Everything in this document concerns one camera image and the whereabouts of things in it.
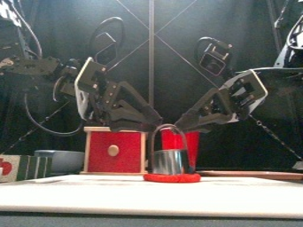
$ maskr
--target silver cylinder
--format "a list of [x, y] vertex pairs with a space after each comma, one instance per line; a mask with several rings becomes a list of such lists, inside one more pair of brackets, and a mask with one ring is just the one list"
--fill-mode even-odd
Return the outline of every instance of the silver cylinder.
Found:
[[186, 150], [160, 150], [153, 152], [152, 173], [164, 175], [188, 174]]

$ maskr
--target small box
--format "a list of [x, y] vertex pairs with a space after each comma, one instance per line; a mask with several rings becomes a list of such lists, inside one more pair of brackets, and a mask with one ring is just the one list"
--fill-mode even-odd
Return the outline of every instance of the small box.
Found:
[[145, 133], [85, 127], [86, 148], [81, 174], [145, 173]]
[[2, 169], [0, 182], [49, 177], [50, 164], [50, 158], [28, 155], [0, 155], [0, 168]]

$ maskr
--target red base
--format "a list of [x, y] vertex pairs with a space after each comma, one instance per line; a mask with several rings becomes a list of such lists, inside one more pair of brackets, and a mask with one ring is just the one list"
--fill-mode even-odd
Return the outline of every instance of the red base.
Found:
[[145, 181], [160, 183], [196, 183], [200, 182], [201, 176], [198, 174], [181, 174], [181, 175], [162, 175], [162, 174], [145, 174], [142, 175]]

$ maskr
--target white table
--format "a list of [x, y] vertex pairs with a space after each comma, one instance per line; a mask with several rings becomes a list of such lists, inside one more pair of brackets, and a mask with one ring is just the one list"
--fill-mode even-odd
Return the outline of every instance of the white table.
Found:
[[[86, 221], [92, 217], [118, 220], [122, 226], [132, 219], [141, 226], [153, 226], [144, 221], [149, 219], [158, 221], [157, 226], [176, 219], [180, 226], [201, 226], [206, 220], [212, 226], [225, 226], [225, 221], [269, 222], [264, 226], [303, 221], [303, 184], [252, 177], [202, 177], [200, 183], [164, 184], [144, 182], [141, 176], [56, 176], [0, 184], [0, 195], [0, 223], [11, 217], [20, 222], [25, 217], [32, 222], [65, 217], [70, 222], [77, 216]], [[213, 220], [224, 224], [214, 225]]]

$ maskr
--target white surface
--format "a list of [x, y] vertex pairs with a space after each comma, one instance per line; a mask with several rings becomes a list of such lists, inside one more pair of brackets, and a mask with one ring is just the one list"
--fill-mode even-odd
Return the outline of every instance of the white surface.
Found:
[[0, 184], [0, 211], [303, 218], [301, 192], [303, 184], [250, 177], [162, 184], [141, 176], [57, 176]]

